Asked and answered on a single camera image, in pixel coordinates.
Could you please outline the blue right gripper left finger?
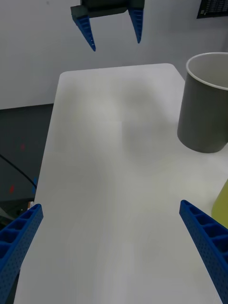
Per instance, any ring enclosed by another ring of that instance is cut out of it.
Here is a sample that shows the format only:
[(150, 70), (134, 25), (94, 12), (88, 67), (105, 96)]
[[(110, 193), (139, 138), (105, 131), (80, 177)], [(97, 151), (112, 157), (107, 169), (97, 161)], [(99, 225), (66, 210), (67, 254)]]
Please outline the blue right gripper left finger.
[(42, 206), (36, 204), (0, 231), (1, 304), (9, 296), (42, 219)]

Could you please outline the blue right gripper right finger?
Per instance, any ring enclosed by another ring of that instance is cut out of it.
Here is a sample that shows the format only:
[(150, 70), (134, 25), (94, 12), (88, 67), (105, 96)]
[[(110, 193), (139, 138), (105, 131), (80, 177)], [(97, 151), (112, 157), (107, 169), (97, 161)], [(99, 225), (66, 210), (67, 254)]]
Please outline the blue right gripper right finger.
[(186, 200), (179, 214), (222, 303), (228, 304), (228, 229)]

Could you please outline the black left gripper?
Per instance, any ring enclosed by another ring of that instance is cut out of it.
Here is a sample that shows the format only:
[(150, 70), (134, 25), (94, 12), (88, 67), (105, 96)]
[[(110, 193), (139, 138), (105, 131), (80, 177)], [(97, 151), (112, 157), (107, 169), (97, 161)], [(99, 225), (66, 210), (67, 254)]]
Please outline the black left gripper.
[(90, 18), (121, 14), (128, 10), (138, 44), (142, 39), (143, 32), (143, 0), (81, 0), (82, 6), (72, 6), (71, 16), (86, 39), (91, 49), (95, 52)]

